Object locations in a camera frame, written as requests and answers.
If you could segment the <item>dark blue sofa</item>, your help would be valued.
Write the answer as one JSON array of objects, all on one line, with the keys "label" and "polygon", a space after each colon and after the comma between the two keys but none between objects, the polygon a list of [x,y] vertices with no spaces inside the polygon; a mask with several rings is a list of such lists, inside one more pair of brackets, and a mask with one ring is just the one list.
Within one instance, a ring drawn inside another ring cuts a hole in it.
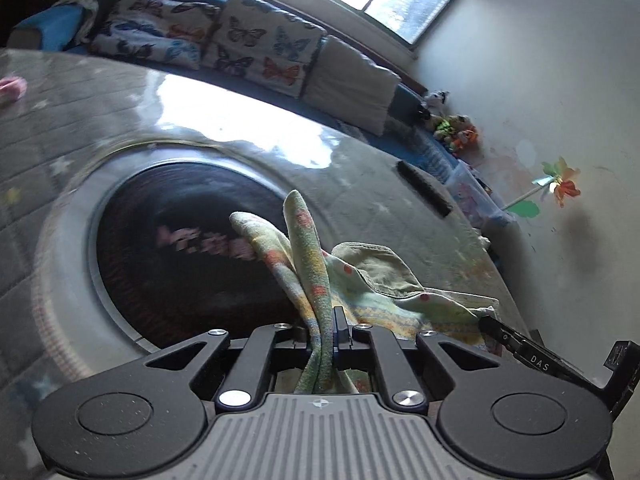
[{"label": "dark blue sofa", "polygon": [[446,182],[457,159],[390,64],[265,0],[60,0],[8,47],[103,56],[242,93],[354,136]]}]

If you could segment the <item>black white plush toy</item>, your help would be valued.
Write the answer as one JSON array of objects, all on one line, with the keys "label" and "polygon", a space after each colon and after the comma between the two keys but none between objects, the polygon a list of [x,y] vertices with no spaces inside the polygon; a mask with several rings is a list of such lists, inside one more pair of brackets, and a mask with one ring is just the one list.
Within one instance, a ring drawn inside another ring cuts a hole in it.
[{"label": "black white plush toy", "polygon": [[423,103],[428,112],[432,115],[445,116],[449,91],[438,90],[424,94]]}]

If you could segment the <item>round black induction cooktop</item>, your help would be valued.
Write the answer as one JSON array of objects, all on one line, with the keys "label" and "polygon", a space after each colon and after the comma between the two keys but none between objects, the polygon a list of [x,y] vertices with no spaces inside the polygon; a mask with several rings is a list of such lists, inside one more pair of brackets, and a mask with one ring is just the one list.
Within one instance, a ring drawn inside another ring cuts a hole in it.
[{"label": "round black induction cooktop", "polygon": [[122,182],[96,219],[99,292],[157,348],[222,328],[234,338],[299,320],[229,220],[251,212],[285,228],[283,196],[234,169],[171,162]]}]

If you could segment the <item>brown orange plush toys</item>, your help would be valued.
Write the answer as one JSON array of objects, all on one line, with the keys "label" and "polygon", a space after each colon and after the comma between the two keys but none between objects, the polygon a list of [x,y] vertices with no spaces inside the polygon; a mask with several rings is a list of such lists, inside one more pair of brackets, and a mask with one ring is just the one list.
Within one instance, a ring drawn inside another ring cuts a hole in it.
[{"label": "brown orange plush toys", "polygon": [[465,115],[449,115],[433,133],[434,139],[454,156],[477,144],[478,131],[471,118]]}]

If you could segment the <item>upright butterfly print pillow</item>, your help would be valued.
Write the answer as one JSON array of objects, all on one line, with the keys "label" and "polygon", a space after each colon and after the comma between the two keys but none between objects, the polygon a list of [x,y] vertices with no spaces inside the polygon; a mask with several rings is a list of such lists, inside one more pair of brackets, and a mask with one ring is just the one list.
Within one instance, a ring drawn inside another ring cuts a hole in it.
[{"label": "upright butterfly print pillow", "polygon": [[325,36],[264,0],[228,0],[202,64],[297,99]]}]

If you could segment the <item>lying butterfly print pillow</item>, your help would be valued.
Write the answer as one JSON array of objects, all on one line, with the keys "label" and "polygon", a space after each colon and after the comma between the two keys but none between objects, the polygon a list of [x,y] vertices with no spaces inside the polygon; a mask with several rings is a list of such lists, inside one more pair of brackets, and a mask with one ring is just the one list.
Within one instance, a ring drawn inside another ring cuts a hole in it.
[{"label": "lying butterfly print pillow", "polygon": [[198,70],[220,9],[206,2],[117,0],[90,51]]}]

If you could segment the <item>blue grey blanket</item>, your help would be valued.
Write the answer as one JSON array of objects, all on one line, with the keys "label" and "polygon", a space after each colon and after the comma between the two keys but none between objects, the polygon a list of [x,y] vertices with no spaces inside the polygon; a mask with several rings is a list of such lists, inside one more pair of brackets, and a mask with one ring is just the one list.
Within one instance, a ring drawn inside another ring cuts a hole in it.
[{"label": "blue grey blanket", "polygon": [[67,44],[76,47],[78,44],[86,44],[93,26],[96,24],[101,0],[58,0],[53,7],[64,9],[67,14],[75,12],[75,31]]}]

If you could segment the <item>colourful patterned children's cardigan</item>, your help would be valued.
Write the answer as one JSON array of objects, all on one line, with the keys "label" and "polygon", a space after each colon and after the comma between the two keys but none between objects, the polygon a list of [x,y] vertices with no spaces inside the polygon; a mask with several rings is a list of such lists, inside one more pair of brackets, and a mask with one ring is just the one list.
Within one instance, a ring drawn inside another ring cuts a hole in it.
[{"label": "colourful patterned children's cardigan", "polygon": [[326,252],[298,191],[285,197],[283,215],[284,231],[250,212],[235,211],[230,222],[265,263],[307,327],[311,356],[296,392],[356,389],[352,378],[338,372],[332,362],[336,308],[344,310],[350,325],[382,326],[400,339],[413,340],[424,330],[434,330],[496,352],[496,344],[480,333],[478,321],[496,316],[497,299],[425,287],[385,246],[345,242]]}]

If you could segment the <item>plain beige pillow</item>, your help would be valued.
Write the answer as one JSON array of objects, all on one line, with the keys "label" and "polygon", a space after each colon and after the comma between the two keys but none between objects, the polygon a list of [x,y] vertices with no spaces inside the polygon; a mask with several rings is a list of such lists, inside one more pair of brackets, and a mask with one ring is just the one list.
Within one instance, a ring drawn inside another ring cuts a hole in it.
[{"label": "plain beige pillow", "polygon": [[382,136],[400,77],[346,42],[327,36],[303,100],[332,117]]}]

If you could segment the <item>clear plastic storage box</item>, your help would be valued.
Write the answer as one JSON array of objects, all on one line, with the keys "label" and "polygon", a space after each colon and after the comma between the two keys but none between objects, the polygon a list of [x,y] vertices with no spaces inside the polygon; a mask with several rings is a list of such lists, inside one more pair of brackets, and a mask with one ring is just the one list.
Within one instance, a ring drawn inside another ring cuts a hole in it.
[{"label": "clear plastic storage box", "polygon": [[485,191],[465,162],[454,167],[445,188],[473,228],[502,228],[515,221],[513,214],[501,208],[502,201],[496,203]]}]

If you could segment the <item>colourful paper pinwheel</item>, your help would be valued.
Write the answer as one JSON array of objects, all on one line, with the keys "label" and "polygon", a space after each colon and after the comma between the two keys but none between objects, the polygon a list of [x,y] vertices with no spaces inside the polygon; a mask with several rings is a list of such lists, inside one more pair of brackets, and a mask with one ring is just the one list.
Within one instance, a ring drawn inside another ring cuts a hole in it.
[{"label": "colourful paper pinwheel", "polygon": [[542,176],[533,180],[533,188],[502,206],[502,211],[518,218],[531,219],[540,215],[540,204],[547,197],[552,197],[563,208],[568,198],[582,195],[576,184],[579,170],[571,167],[564,157],[560,156],[556,162],[543,162],[541,166]]}]

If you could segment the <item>black remote control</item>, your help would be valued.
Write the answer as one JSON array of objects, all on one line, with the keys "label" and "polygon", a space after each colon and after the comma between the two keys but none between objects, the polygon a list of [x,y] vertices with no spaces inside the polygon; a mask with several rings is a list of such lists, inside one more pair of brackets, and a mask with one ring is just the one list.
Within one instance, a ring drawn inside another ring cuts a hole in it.
[{"label": "black remote control", "polygon": [[418,168],[401,159],[398,160],[396,169],[408,185],[430,204],[442,218],[446,218],[452,213],[452,206],[445,196],[426,177],[422,176]]}]

